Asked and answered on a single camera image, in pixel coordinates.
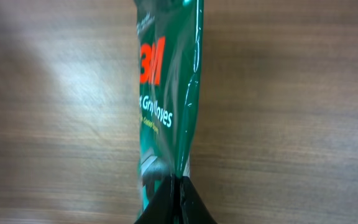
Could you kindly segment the green 3M gloves packet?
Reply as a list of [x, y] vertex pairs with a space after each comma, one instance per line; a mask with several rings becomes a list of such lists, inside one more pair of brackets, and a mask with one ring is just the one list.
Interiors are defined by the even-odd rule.
[[139, 187], [146, 211], [163, 179], [190, 174], [200, 97], [203, 0], [138, 0]]

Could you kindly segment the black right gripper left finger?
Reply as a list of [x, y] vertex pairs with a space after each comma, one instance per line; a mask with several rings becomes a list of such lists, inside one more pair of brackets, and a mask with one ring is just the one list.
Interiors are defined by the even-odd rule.
[[154, 198], [134, 224], [173, 224], [175, 178], [168, 176], [160, 184]]

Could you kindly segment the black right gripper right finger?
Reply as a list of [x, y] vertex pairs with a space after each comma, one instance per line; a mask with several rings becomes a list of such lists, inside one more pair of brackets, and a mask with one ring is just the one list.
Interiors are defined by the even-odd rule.
[[180, 215], [181, 224], [218, 224], [209, 213], [200, 195], [189, 177], [180, 179]]

